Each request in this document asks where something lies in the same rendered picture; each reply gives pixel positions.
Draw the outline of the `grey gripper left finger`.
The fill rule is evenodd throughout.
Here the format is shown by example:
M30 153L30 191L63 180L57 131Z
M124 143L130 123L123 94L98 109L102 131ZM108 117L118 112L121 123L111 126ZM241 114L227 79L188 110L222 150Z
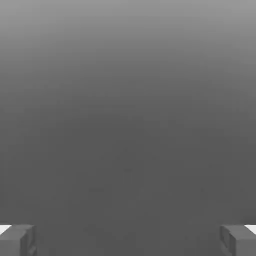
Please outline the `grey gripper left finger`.
M0 224L0 256L38 256L36 226Z

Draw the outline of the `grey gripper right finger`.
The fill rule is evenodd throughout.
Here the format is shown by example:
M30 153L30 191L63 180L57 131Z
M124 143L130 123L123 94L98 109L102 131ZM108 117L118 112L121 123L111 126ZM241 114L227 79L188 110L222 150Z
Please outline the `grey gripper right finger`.
M222 256L256 256L256 224L221 225Z

